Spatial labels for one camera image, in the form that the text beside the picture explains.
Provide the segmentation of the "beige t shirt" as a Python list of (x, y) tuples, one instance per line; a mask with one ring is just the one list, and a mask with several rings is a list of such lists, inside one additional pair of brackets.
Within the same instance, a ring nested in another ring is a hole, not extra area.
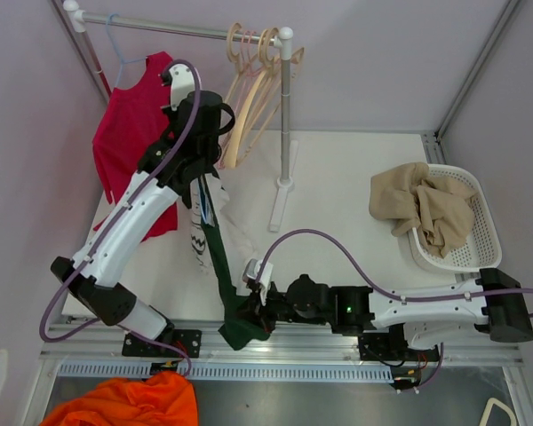
[(369, 213), (394, 220), (395, 237), (416, 230), (426, 251), (444, 258), (463, 247), (472, 232), (476, 195), (453, 177), (432, 175), (423, 162), (405, 163), (371, 178)]

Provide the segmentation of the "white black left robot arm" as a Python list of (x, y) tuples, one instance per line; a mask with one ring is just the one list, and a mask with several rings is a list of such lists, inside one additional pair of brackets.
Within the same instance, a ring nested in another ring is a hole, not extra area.
[(230, 106), (213, 91), (190, 92), (167, 108), (169, 125), (139, 160), (124, 195), (93, 237), (72, 257), (57, 257), (53, 275), (81, 304), (108, 326), (142, 336), (151, 354), (173, 345), (169, 320), (120, 284), (123, 269), (161, 215), (189, 195), (196, 180), (212, 173), (219, 137), (235, 124), (221, 122)]

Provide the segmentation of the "beige wooden hanger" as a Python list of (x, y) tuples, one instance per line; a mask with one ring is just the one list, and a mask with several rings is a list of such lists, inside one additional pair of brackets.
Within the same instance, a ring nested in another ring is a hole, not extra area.
[(244, 30), (241, 23), (234, 23), (227, 36), (227, 58), (235, 65), (235, 77), (225, 96), (225, 102), (230, 105), (235, 115), (243, 109), (243, 103), (250, 94), (255, 75), (258, 72), (258, 54), (251, 54), (251, 46), (255, 31)]

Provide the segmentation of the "green white raglan shirt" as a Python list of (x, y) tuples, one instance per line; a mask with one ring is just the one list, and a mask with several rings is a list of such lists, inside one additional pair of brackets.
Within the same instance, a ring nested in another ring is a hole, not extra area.
[(252, 340), (265, 341), (270, 337), (269, 333), (238, 314), (238, 309), (247, 301), (241, 293), (243, 270), (256, 256), (257, 250), (248, 235), (223, 211), (230, 198), (216, 172), (205, 175), (214, 226), (202, 221), (198, 179), (190, 184), (189, 198), (185, 200), (190, 210), (191, 247), (201, 270), (217, 282), (223, 307), (223, 324), (219, 333), (233, 350), (239, 351)]

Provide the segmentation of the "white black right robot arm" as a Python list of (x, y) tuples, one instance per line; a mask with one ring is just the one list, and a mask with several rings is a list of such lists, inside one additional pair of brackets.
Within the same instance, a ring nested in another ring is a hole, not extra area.
[(520, 283), (495, 268), (482, 269), (477, 279), (403, 295), (371, 287), (330, 287), (302, 274), (286, 291), (252, 292), (238, 309), (240, 318), (271, 333), (276, 323), (328, 325), (337, 335), (360, 336), (372, 330), (393, 330), (386, 348), (397, 359), (451, 340), (482, 333), (496, 343), (533, 341), (533, 327)]

